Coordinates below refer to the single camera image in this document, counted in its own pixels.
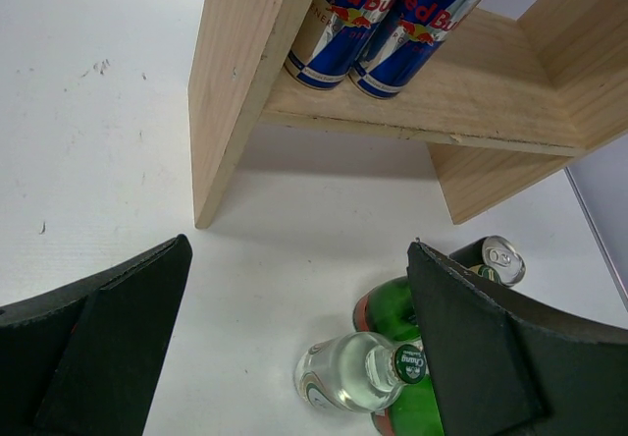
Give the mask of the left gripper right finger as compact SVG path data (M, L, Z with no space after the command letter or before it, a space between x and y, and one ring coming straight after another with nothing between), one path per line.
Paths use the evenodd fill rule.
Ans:
M407 254L445 434L626 434L626 329L530 299L424 243Z

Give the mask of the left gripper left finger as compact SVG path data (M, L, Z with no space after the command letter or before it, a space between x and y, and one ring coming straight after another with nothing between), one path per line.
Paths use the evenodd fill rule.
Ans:
M4 435L140 435L192 260L178 235L1 308Z

